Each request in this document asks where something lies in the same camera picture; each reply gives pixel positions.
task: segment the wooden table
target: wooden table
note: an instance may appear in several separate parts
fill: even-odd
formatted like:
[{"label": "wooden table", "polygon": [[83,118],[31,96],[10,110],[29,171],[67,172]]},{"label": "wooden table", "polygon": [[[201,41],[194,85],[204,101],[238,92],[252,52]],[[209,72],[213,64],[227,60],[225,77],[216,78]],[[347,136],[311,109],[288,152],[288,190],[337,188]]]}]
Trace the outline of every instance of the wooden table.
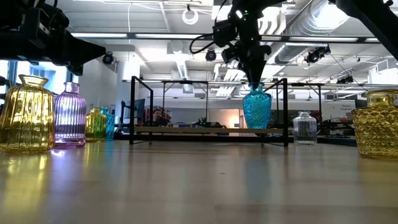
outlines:
[{"label": "wooden table", "polygon": [[398,222],[398,161],[355,147],[128,141],[0,154],[0,222]]}]

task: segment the blue glass vase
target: blue glass vase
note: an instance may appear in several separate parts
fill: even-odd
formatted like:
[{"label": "blue glass vase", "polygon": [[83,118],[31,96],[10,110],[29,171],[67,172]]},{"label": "blue glass vase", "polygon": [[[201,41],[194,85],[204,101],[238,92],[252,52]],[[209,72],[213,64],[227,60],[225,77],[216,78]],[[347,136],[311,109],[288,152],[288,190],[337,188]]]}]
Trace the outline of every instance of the blue glass vase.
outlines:
[{"label": "blue glass vase", "polygon": [[114,135],[114,115],[109,114],[109,108],[108,107],[101,107],[101,114],[106,115],[106,141],[113,141],[113,135]]},{"label": "blue glass vase", "polygon": [[250,85],[250,93],[243,98],[244,119],[248,128],[266,129],[271,115],[272,96],[262,92],[264,84],[257,88]]}]

